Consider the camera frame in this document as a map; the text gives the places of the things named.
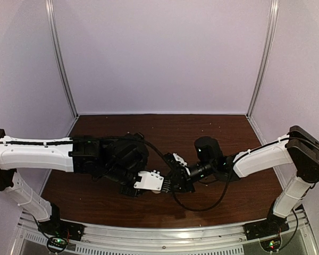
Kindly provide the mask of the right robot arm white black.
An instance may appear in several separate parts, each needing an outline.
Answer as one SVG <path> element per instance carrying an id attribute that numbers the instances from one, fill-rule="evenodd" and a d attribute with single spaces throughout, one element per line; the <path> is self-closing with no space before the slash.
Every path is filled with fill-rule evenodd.
<path id="1" fill-rule="evenodd" d="M 225 156 L 218 141 L 211 137 L 198 138 L 194 146 L 199 159 L 196 165 L 188 165 L 178 154 L 165 155 L 171 168 L 168 184 L 173 194 L 194 192 L 194 183 L 210 175 L 230 183 L 268 168 L 295 166 L 296 173 L 262 222 L 265 234 L 274 234 L 308 190 L 319 182 L 319 141 L 297 125 L 273 142 L 230 156 Z"/>

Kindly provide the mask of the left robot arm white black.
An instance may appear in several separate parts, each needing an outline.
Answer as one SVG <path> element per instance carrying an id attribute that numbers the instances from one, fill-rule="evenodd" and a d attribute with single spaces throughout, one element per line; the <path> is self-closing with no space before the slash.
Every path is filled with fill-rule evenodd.
<path id="1" fill-rule="evenodd" d="M 146 170 L 149 152 L 140 134 L 117 138 L 65 137 L 56 140 L 17 139 L 0 129 L 0 192 L 6 192 L 53 235 L 66 230 L 60 209 L 46 201 L 22 179 L 19 168 L 45 168 L 66 173 L 106 177 L 136 196 L 159 191 L 162 178 Z"/>

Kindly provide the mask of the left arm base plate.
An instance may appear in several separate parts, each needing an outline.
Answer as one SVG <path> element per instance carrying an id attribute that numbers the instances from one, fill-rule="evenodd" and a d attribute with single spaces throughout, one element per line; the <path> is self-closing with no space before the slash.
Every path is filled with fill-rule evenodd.
<path id="1" fill-rule="evenodd" d="M 38 222 L 39 229 L 51 236 L 57 236 L 64 239 L 81 241 L 85 227 L 79 223 L 68 222 L 64 220 Z"/>

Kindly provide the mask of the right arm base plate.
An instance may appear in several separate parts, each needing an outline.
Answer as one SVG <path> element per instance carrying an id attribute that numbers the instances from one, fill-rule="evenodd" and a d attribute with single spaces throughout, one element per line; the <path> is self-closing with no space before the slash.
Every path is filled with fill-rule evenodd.
<path id="1" fill-rule="evenodd" d="M 281 232 L 289 230 L 288 223 L 278 220 L 260 220 L 252 223 L 246 223 L 243 226 L 247 240 L 262 239 L 267 236 L 278 235 Z"/>

